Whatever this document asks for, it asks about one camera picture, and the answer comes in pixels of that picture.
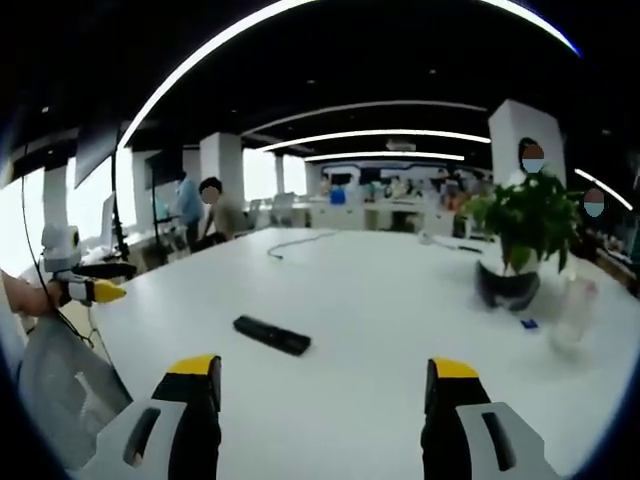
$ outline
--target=white table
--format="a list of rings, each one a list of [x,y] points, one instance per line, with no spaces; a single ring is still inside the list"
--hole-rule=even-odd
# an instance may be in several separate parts
[[[92,309],[134,398],[150,396],[184,357],[222,356],[218,478],[423,478],[434,356],[476,368],[491,398],[545,439],[559,474],[588,458],[640,345],[640,303],[617,283],[593,267],[600,299],[583,340],[588,355],[567,363],[549,348],[548,325],[530,333],[506,312],[479,307],[477,254],[412,235],[340,232],[282,248],[283,260],[267,256],[317,234],[263,230],[137,277],[124,299]],[[301,358],[270,349],[233,330],[241,314],[308,334],[313,345]]]

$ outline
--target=window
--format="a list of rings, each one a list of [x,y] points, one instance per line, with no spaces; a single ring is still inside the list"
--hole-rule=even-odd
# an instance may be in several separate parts
[[[116,158],[118,215],[123,227],[132,227],[138,221],[133,191],[133,152],[130,148],[119,150]]]
[[[44,229],[44,168],[24,177],[24,203],[27,232],[33,253],[42,252]],[[22,180],[16,180],[0,191],[0,222],[5,233],[0,235],[0,264],[10,275],[20,276],[33,266],[22,215]]]
[[[276,157],[271,152],[242,151],[244,199],[248,202],[273,198],[278,193]]]
[[[76,189],[76,159],[67,164],[67,218],[85,241],[102,233],[102,204],[111,195],[111,158],[102,162]]]
[[[282,158],[284,170],[284,191],[296,195],[307,194],[307,171],[303,158],[285,155]]]

